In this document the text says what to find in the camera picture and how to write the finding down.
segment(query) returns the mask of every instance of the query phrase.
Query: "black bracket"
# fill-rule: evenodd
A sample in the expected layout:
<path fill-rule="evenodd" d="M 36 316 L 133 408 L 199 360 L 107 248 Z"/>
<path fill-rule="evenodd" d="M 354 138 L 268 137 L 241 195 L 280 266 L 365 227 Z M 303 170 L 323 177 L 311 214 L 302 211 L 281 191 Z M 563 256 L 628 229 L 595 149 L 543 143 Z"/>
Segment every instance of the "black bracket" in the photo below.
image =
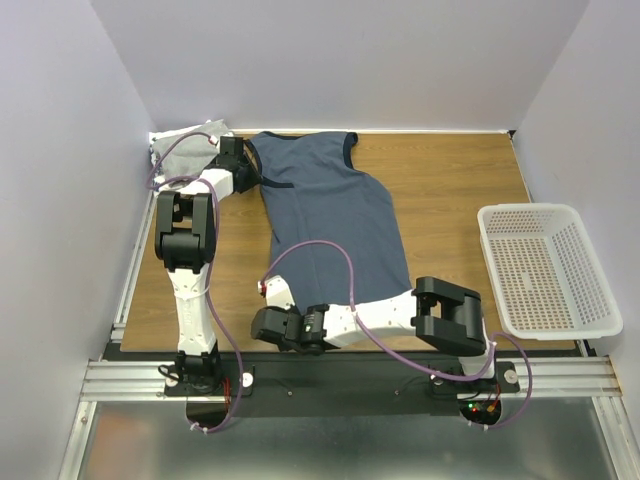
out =
<path fill-rule="evenodd" d="M 216 251 L 211 194 L 183 196 L 178 192 L 161 192 L 156 209 L 156 256 L 170 272 L 188 268 L 200 273 L 205 263 L 211 263 Z M 189 217 L 191 227 L 174 225 Z"/>
<path fill-rule="evenodd" d="M 253 367 L 246 370 L 253 376 Z M 226 362 L 222 367 L 218 344 L 211 353 L 200 356 L 178 353 L 175 363 L 167 366 L 167 377 L 178 380 L 165 383 L 164 394 L 167 397 L 197 397 L 222 394 L 222 381 L 226 376 L 231 382 L 232 392 L 237 392 L 240 378 L 237 364 Z M 243 389 L 242 395 L 250 395 L 252 386 Z"/>
<path fill-rule="evenodd" d="M 484 354 L 480 294 L 434 277 L 420 277 L 412 294 L 417 298 L 417 315 L 411 319 L 416 336 L 438 351 L 456 357 Z M 441 316 L 431 315 L 440 303 Z"/>
<path fill-rule="evenodd" d="M 251 322 L 251 338 L 278 346 L 281 352 L 295 350 L 298 353 L 319 355 L 335 348 L 324 341 L 324 313 L 329 305 L 314 305 L 301 315 L 294 307 L 284 310 L 265 307 L 258 310 Z"/>
<path fill-rule="evenodd" d="M 233 175 L 233 191 L 244 193 L 258 185 L 261 181 L 260 173 L 244 153 L 244 139 L 242 137 L 220 137 L 220 153 L 205 167 L 223 168 Z"/>

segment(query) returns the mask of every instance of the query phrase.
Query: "screw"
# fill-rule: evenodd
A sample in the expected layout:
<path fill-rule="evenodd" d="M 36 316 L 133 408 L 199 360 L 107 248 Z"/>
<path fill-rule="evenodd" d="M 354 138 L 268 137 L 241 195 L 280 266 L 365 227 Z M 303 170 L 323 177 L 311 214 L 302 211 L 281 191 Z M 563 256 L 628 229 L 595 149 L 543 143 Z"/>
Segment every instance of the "screw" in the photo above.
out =
<path fill-rule="evenodd" d="M 244 372 L 242 374 L 242 387 L 249 388 L 251 385 L 253 385 L 253 375 L 249 372 Z"/>
<path fill-rule="evenodd" d="M 518 374 L 515 370 L 507 370 L 506 372 L 504 372 L 504 379 L 507 381 L 507 383 L 515 385 L 516 383 L 518 383 Z"/>

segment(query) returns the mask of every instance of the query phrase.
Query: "gray cloth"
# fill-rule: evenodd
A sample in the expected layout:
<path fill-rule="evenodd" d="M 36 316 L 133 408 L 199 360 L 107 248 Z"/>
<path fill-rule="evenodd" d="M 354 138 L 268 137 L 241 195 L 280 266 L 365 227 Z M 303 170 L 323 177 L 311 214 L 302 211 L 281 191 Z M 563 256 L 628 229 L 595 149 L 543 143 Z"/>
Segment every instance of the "gray cloth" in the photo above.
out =
<path fill-rule="evenodd" d="M 305 240 L 343 247 L 355 270 L 356 303 L 383 300 L 411 289 L 391 195 L 351 163 L 355 133 L 285 137 L 263 132 L 249 143 L 259 163 L 273 235 L 271 261 Z M 348 269 L 342 254 L 325 245 L 303 247 L 274 274 L 289 284 L 298 308 L 347 305 Z"/>
<path fill-rule="evenodd" d="M 229 133 L 230 130 L 224 120 L 207 122 L 204 125 L 194 128 L 194 132 L 204 132 L 207 135 L 220 137 Z M 151 144 L 155 158 L 158 159 L 181 135 L 174 135 L 166 138 L 159 138 Z M 186 138 L 180 142 L 176 148 L 164 159 L 161 171 L 165 179 L 180 175 L 200 175 L 204 167 L 209 165 L 213 157 L 218 154 L 217 147 L 211 145 L 206 138 L 195 136 Z"/>

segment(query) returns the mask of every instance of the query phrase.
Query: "metal frame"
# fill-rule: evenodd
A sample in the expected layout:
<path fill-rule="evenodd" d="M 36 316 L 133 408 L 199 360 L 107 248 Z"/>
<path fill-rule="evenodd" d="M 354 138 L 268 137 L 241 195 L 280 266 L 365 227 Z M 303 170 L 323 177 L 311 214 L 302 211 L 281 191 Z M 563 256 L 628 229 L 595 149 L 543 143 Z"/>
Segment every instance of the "metal frame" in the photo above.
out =
<path fill-rule="evenodd" d="M 89 435 L 97 406 L 97 402 L 82 401 L 78 405 L 76 419 L 73 422 L 69 443 L 67 444 L 67 451 L 65 452 L 62 468 L 60 469 L 60 475 L 58 477 L 60 480 L 78 478 L 80 467 L 82 466 L 82 459 L 84 458 L 87 444 L 89 443 Z"/>
<path fill-rule="evenodd" d="M 116 334 L 116 337 L 119 338 L 119 340 L 122 340 L 124 327 L 129 316 L 129 307 L 131 306 L 131 300 L 133 299 L 133 292 L 136 287 L 136 281 L 138 280 L 138 273 L 140 273 L 140 263 L 142 262 L 144 247 L 147 243 L 149 230 L 151 229 L 151 221 L 153 219 L 153 211 L 155 210 L 155 206 L 156 198 L 153 195 L 153 192 L 149 192 L 144 207 L 140 231 L 138 232 L 138 237 L 133 248 L 133 255 L 131 256 L 131 262 L 129 263 L 127 278 L 124 283 L 122 295 L 120 296 L 120 303 L 118 304 L 116 316 L 113 320 L 114 332 L 116 332 L 117 330 L 121 330 L 121 332 Z"/>
<path fill-rule="evenodd" d="M 503 397 L 524 398 L 527 370 L 522 359 L 513 361 L 522 392 Z M 534 398 L 619 397 L 622 395 L 608 358 L 534 358 L 530 360 Z M 158 365 L 166 362 L 90 362 L 80 393 L 83 402 L 182 401 L 165 397 L 165 379 Z M 222 402 L 223 397 L 190 398 L 189 401 Z"/>
<path fill-rule="evenodd" d="M 640 478 L 640 451 L 622 398 L 598 397 L 593 405 L 618 478 Z"/>

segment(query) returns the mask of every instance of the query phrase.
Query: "armhole trim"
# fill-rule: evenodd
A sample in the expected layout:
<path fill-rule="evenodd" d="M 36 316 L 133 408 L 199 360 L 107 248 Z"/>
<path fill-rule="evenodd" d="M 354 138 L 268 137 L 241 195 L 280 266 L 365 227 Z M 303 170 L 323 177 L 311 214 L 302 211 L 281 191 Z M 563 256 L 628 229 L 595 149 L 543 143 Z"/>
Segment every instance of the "armhole trim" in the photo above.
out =
<path fill-rule="evenodd" d="M 351 149 L 356 143 L 358 143 L 358 134 L 355 132 L 347 133 L 342 146 L 342 156 L 344 157 L 344 164 L 351 169 L 354 169 L 353 161 L 351 160 Z"/>
<path fill-rule="evenodd" d="M 247 146 L 247 149 L 251 152 L 253 159 L 256 161 L 258 173 L 262 175 L 262 161 L 260 160 L 260 155 L 258 155 L 258 150 L 256 149 L 255 145 L 251 143 L 251 140 L 245 140 L 244 144 Z"/>
<path fill-rule="evenodd" d="M 280 140 L 298 140 L 299 138 L 306 137 L 306 135 L 280 135 L 279 133 L 273 132 L 262 132 L 264 135 L 273 138 L 279 138 Z"/>

